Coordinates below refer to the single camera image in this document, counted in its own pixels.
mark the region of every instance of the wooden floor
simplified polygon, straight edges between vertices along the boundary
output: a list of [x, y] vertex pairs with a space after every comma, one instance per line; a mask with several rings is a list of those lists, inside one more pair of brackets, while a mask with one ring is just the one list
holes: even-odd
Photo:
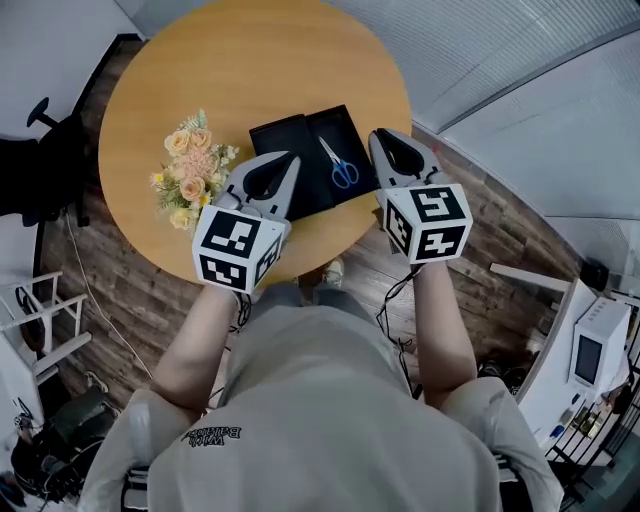
[[[103, 71], [83, 111], [95, 157], [99, 127], [110, 92], [140, 43], [124, 43]], [[414, 137], [434, 144], [427, 135]], [[447, 148], [434, 147], [444, 171], [463, 185], [474, 217], [463, 256], [449, 263], [462, 316], [478, 359], [492, 350], [525, 357], [525, 345], [536, 326], [553, 318], [551, 298], [489, 272], [493, 262], [561, 279], [578, 275], [579, 258], [534, 212], [496, 180]], [[89, 227], [71, 229], [77, 240], [88, 281], [104, 314], [153, 369], [167, 348], [200, 287], [155, 267], [127, 242], [104, 202], [97, 163], [87, 187]], [[386, 235], [372, 228], [347, 253], [344, 288], [372, 314], [407, 266], [389, 256]], [[84, 282], [64, 219], [49, 223], [42, 247], [42, 271], [61, 269], [63, 296], [80, 293]], [[405, 290], [389, 305], [392, 334], [403, 340], [414, 335], [413, 290]], [[147, 380], [141, 365], [89, 302], [85, 327], [93, 341], [69, 358], [61, 374], [72, 393], [84, 386], [82, 374], [92, 370], [110, 386], [112, 400], [123, 406], [133, 390]], [[68, 326], [58, 326], [64, 331]], [[224, 372], [216, 387], [224, 383]]]

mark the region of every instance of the open black box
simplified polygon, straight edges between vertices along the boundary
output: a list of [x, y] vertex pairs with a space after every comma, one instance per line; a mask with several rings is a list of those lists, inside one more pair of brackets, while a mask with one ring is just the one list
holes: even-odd
[[[302, 165], [287, 219], [294, 221], [333, 208], [378, 188], [378, 180], [345, 105], [302, 114], [249, 130], [256, 155], [291, 151]], [[333, 164], [320, 144], [322, 137], [346, 162], [356, 166], [359, 178], [346, 189], [332, 178]]]

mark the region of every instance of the blue-handled scissors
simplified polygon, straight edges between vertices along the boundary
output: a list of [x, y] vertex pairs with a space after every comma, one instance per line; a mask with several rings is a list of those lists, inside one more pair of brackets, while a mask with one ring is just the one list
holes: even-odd
[[333, 162], [331, 179], [333, 180], [333, 183], [335, 183], [336, 187], [347, 189], [351, 185], [358, 183], [358, 180], [360, 179], [358, 168], [349, 162], [345, 162], [342, 158], [336, 155], [333, 152], [333, 149], [329, 147], [329, 144], [327, 144], [322, 137], [318, 137], [318, 140]]

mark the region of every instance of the forearm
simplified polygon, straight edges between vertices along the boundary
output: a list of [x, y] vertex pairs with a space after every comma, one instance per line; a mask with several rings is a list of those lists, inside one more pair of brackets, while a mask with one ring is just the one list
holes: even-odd
[[434, 407], [475, 379], [476, 360], [445, 262], [428, 263], [413, 280], [420, 380]]
[[151, 389], [172, 404], [201, 414], [216, 380], [235, 311], [233, 292], [205, 286], [160, 359]]

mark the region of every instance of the round wooden table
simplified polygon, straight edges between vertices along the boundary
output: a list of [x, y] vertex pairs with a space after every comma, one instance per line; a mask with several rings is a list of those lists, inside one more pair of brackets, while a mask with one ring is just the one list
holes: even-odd
[[[149, 175], [164, 138], [200, 108], [214, 141], [254, 156], [249, 129], [346, 104], [365, 147], [375, 128], [410, 133], [400, 72], [351, 16], [316, 0], [222, 0], [154, 37], [118, 82], [100, 135], [100, 179], [118, 227], [152, 263], [197, 282], [191, 239], [159, 215]], [[374, 223], [373, 193], [298, 220], [263, 283], [288, 280], [347, 250]]]

